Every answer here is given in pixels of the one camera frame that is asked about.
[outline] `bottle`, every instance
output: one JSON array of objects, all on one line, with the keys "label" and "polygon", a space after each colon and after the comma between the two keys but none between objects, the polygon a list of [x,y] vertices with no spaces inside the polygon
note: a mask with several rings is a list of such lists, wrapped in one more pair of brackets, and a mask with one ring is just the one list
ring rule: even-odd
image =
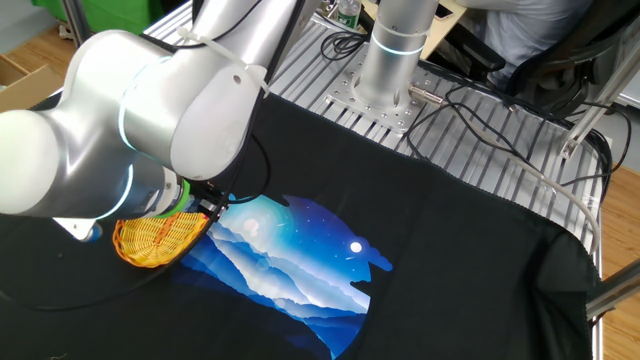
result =
[{"label": "bottle", "polygon": [[338,0],[338,22],[352,29],[358,27],[362,0]]}]

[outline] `graphic print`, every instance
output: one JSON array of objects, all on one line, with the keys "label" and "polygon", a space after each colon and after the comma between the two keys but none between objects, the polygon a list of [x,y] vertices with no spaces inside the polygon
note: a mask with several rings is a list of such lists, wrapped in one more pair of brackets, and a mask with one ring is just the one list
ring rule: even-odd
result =
[{"label": "graphic print", "polygon": [[335,359],[369,308],[369,296],[351,282],[371,281],[369,263],[385,271],[392,266],[327,209],[285,199],[288,207],[264,196],[230,207],[182,265],[306,324]]}]

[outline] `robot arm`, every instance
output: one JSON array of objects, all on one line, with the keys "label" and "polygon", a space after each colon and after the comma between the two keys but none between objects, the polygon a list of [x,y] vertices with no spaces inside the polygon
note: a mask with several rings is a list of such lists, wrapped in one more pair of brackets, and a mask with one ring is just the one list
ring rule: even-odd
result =
[{"label": "robot arm", "polygon": [[[182,177],[223,172],[247,137],[260,84],[320,0],[260,0],[209,47],[175,54],[124,31],[74,56],[58,106],[0,114],[0,213],[130,219],[177,203]],[[192,33],[213,39],[255,0],[207,0]]]}]

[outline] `mounting plate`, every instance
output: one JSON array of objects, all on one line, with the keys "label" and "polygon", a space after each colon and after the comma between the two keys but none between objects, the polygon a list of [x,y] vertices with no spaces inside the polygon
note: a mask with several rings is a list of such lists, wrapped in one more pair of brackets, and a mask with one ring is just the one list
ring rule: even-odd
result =
[{"label": "mounting plate", "polygon": [[[354,59],[351,60],[349,65],[347,65],[331,85],[329,85],[326,94],[327,99],[360,114],[367,120],[389,128],[393,132],[400,134],[407,132],[418,118],[418,115],[420,115],[425,103],[419,100],[409,99],[408,102],[405,101],[408,105],[404,107],[378,109],[362,102],[354,93],[353,82],[357,79],[357,74],[364,63],[366,53],[366,47],[363,47]],[[418,77],[420,77],[419,72],[416,75],[414,82],[423,83],[426,79],[424,76],[422,76],[424,79],[418,79]]]}]

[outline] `metal table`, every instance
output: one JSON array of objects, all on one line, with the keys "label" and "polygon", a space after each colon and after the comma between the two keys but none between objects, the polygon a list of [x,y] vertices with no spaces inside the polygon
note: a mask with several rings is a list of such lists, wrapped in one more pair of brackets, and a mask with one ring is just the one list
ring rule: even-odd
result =
[{"label": "metal table", "polygon": [[[191,25],[191,2],[187,2],[151,26],[145,34],[178,45],[182,38],[176,33],[176,28],[184,26],[189,29]],[[299,106],[324,116],[328,121],[336,122],[399,153],[415,156],[401,134],[334,104],[326,96],[327,93],[336,90],[345,90],[332,84],[340,84],[335,80],[356,71],[362,56],[366,53],[365,45],[345,60],[325,60],[320,54],[321,42],[327,35],[338,30],[342,29],[315,16],[274,76],[270,84],[271,90]],[[429,91],[444,96],[457,84],[436,73],[437,71],[418,69],[414,74],[414,81],[420,82]],[[468,88],[455,92],[452,100],[463,102],[474,109],[489,125],[509,139],[518,151],[523,154],[531,153],[530,162],[558,183],[601,173],[598,154],[585,142],[579,146],[570,160],[564,160],[559,156],[558,144],[567,134],[562,127],[550,123],[542,124],[541,118],[522,109],[510,111],[500,100]],[[422,107],[419,118],[435,109],[433,105]],[[479,122],[476,122],[476,125],[482,127]],[[535,134],[540,126],[542,128],[536,138]],[[554,190],[514,165],[505,154],[480,143],[452,109],[446,109],[424,122],[412,133],[411,138],[421,154],[452,175],[549,218],[572,232],[587,249],[591,248],[593,233],[579,209],[563,195],[556,194]],[[572,185],[570,189],[574,195],[583,199],[592,213],[599,218],[601,181],[583,181]],[[594,255],[594,262],[598,268],[600,257],[598,249]],[[593,336],[594,357],[601,359],[601,322],[595,327]]]}]

